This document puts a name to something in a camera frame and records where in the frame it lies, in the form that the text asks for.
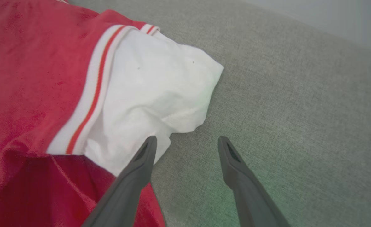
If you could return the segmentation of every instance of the white sleeve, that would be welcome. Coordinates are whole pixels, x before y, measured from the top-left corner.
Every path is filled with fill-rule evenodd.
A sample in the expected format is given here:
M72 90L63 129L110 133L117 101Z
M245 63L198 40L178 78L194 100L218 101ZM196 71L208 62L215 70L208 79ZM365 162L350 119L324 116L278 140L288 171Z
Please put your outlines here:
M156 135L155 162L174 132L203 124L223 66L195 47L131 30L117 48L103 110L84 154L119 175L144 140Z

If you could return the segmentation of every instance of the gray fabric surface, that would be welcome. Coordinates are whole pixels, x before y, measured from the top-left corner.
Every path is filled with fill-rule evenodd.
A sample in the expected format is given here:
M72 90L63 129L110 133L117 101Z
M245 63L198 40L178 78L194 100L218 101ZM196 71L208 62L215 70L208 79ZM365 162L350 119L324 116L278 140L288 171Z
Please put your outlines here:
M226 135L292 226L371 227L371 51L233 0L74 0L161 27L224 66L204 125L171 136L152 185L168 227L238 226Z

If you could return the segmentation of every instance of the gray textile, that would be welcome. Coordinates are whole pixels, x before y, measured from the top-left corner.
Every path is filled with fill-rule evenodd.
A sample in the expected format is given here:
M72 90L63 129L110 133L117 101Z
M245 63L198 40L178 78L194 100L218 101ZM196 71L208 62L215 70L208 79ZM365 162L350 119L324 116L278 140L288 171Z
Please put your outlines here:
M74 0L161 27L224 66L204 125L152 185L168 227L238 226L226 135L292 226L371 227L371 51L237 0Z

